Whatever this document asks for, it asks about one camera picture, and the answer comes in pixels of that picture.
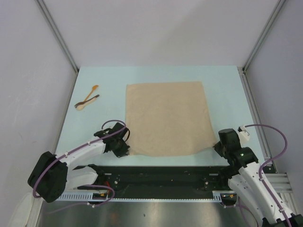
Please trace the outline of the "beige cloth napkin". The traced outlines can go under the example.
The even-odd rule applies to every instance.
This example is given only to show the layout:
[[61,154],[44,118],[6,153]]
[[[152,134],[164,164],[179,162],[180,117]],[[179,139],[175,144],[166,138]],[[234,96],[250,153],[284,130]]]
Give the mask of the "beige cloth napkin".
[[127,85],[125,120],[130,155],[187,156],[216,143],[202,82]]

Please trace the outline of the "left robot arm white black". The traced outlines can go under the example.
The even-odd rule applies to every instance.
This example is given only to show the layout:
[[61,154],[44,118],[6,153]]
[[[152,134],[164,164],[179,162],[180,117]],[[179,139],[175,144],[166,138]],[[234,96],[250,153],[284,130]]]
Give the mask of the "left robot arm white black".
[[112,194],[105,172],[96,164],[80,167],[80,164],[104,153],[113,152],[116,157],[128,154],[130,130],[121,120],[115,120],[112,128],[104,128],[93,139],[62,154],[43,153],[36,163],[27,183],[34,198],[43,198],[51,203],[66,190],[106,190]]

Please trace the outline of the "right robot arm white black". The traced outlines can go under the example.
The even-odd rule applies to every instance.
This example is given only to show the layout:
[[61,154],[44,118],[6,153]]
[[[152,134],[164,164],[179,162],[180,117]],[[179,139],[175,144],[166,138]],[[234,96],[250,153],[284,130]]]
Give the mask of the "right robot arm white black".
[[243,147],[242,141],[250,134],[244,126],[238,131],[223,129],[218,132],[219,141],[214,150],[228,161],[218,184],[224,190],[231,189],[244,202],[259,227],[301,227],[303,217],[295,214],[281,199],[263,171],[254,151]]

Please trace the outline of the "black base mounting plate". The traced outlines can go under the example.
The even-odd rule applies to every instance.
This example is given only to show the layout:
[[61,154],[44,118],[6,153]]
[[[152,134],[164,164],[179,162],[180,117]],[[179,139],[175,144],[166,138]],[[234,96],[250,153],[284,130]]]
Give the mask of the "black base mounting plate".
[[152,194],[167,192],[175,194],[189,191],[230,191],[223,182],[225,166],[91,166],[97,179],[91,183],[110,186],[115,193]]

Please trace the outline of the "light wooden spoon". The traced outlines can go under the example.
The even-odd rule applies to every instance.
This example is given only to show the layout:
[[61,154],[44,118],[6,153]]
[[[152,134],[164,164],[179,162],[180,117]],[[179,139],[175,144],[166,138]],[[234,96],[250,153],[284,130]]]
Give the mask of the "light wooden spoon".
[[85,102],[84,104],[81,104],[81,105],[77,106],[77,107],[76,107],[76,110],[78,110],[78,111],[83,110],[86,106],[88,106],[89,104],[91,104],[91,103],[93,103],[94,101],[96,101],[96,99],[97,99],[96,97],[95,97],[95,98],[92,98],[92,99],[90,99],[89,101]]

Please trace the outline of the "orange wooden spoon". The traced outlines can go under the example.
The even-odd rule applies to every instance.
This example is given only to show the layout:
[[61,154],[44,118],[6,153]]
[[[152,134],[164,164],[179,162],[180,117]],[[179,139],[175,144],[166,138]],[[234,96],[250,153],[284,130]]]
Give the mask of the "orange wooden spoon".
[[94,86],[92,87],[91,92],[90,92],[90,93],[88,94],[88,96],[84,99],[84,101],[88,100],[88,99],[90,98],[90,96],[93,94],[93,92],[94,92],[95,90],[98,89],[98,87],[99,87],[99,85],[94,85]]

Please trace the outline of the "front aluminium cross rail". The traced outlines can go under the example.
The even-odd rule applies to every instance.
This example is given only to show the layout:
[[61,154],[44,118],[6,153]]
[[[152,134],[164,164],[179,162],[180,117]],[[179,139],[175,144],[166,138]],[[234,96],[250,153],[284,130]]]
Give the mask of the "front aluminium cross rail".
[[287,174],[266,174],[269,182],[277,193],[292,193]]

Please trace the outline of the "right aluminium table rail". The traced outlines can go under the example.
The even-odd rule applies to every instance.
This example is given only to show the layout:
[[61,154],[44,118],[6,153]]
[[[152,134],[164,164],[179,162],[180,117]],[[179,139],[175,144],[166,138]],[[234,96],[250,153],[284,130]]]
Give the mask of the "right aluminium table rail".
[[[258,113],[258,108],[257,108],[256,102],[255,102],[251,87],[249,85],[247,74],[241,67],[238,67],[237,69],[238,69],[238,72],[239,72],[239,76],[240,76],[240,79],[241,79],[241,82],[242,82],[242,86],[243,86],[243,89],[244,89],[246,99],[247,99],[248,104],[249,104],[249,108],[250,108],[250,112],[251,112],[251,115],[252,115],[253,122],[255,124],[261,124],[260,115]],[[267,161],[268,159],[271,158],[272,153],[271,153],[269,145],[268,145],[268,141],[267,141],[267,137],[265,135],[265,131],[261,126],[257,126],[255,129],[256,129],[256,132],[257,132],[258,140],[259,140],[260,145],[261,145],[261,149],[262,149],[262,152],[263,152],[264,159]]]

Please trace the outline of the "right aluminium frame post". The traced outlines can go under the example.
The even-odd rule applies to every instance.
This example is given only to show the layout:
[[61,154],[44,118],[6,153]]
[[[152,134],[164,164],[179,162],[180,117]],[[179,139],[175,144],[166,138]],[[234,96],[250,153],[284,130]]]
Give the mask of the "right aluminium frame post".
[[280,13],[282,12],[282,10],[287,2],[288,2],[287,0],[278,0],[277,1],[272,13],[269,16],[269,19],[267,20],[253,49],[251,50],[247,60],[245,61],[244,65],[242,67],[243,72],[246,72],[248,70],[248,68],[250,67],[254,58],[257,56],[260,48],[262,47],[263,43],[265,42],[267,36],[269,35],[269,32],[273,28],[274,23],[276,22],[277,18],[279,17]]

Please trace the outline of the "aluminium frame post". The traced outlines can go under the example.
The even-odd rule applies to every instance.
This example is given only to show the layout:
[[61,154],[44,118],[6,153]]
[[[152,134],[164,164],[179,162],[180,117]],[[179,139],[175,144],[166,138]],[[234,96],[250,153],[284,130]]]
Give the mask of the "aluminium frame post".
[[288,2],[287,0],[278,0],[277,1],[272,13],[269,16],[269,19],[267,20],[253,49],[251,50],[247,60],[245,61],[244,65],[242,67],[243,72],[246,72],[248,70],[248,68],[250,67],[254,58],[257,56],[260,48],[262,47],[263,43],[265,42],[267,36],[269,35],[269,32],[273,28],[274,23],[276,22],[277,18],[279,17],[280,13],[282,12],[282,10],[287,2]]
[[50,28],[50,31],[52,32],[55,40],[57,41],[62,53],[64,54],[65,58],[67,59],[68,63],[72,67],[73,71],[78,74],[79,73],[79,68],[68,48],[68,45],[66,44],[50,10],[48,9],[46,3],[44,0],[34,0],[36,5],[38,6],[42,16],[44,17],[47,25]]

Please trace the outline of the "left aluminium frame post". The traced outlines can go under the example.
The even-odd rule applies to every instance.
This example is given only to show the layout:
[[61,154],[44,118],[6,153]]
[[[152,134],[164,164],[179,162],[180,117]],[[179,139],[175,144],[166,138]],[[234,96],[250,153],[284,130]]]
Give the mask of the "left aluminium frame post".
[[47,25],[50,28],[50,31],[52,32],[55,40],[57,41],[62,53],[64,54],[65,58],[67,59],[68,63],[72,67],[73,71],[78,74],[79,73],[79,68],[68,48],[68,45],[66,44],[50,10],[48,9],[46,3],[44,0],[34,0],[36,5],[38,6],[42,16],[44,17]]

